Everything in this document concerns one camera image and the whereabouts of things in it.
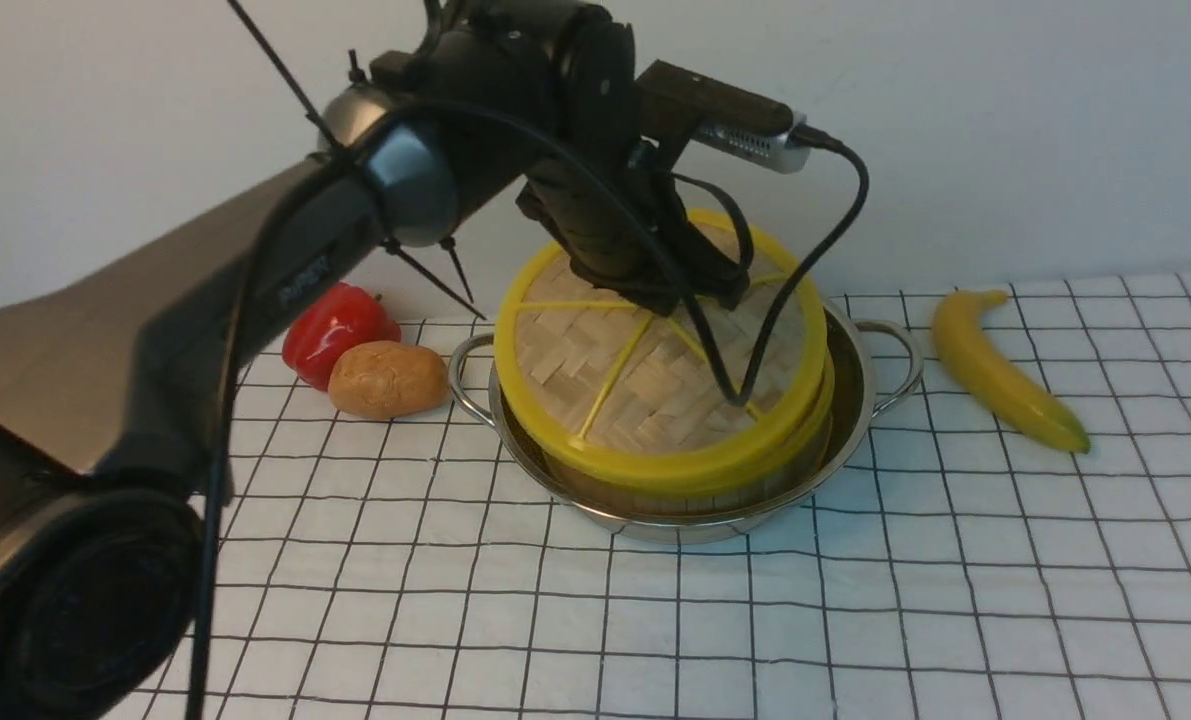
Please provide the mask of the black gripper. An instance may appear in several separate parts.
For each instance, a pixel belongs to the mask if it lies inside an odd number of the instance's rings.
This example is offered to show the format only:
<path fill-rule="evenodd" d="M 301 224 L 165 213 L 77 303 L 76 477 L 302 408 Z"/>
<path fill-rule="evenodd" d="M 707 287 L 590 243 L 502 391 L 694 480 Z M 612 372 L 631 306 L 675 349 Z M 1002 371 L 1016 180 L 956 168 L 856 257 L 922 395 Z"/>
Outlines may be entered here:
<path fill-rule="evenodd" d="M 612 187 L 628 208 L 637 211 L 636 223 L 621 213 L 607 193 L 557 158 L 540 159 L 526 170 L 526 186 L 519 190 L 516 205 L 559 242 L 569 256 L 570 273 L 598 290 L 618 293 L 660 317 L 674 313 L 685 290 L 718 300 L 724 309 L 736 307 L 750 287 L 754 240 L 735 199 L 717 184 L 642 163 L 632 163 L 622 173 Z M 736 236 L 735 253 L 719 250 L 691 223 L 676 193 L 678 182 L 696 186 L 721 204 Z M 682 290 L 665 278 L 640 242 L 640 227 L 681 270 Z"/>

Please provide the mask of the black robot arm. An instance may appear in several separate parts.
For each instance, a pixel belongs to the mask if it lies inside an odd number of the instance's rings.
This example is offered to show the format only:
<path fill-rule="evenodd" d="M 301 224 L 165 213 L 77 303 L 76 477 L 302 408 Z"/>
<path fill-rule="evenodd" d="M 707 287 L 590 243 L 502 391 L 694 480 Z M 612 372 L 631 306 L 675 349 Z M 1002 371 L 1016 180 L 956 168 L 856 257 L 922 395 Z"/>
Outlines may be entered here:
<path fill-rule="evenodd" d="M 654 61 L 582 1 L 430 1 L 420 46 L 353 63 L 319 149 L 64 290 L 0 309 L 0 719 L 98 719 L 214 624 L 241 369 L 375 249 L 519 208 L 582 278 L 649 309 L 735 303 L 746 273 L 685 218 L 673 167 L 791 109 Z"/>

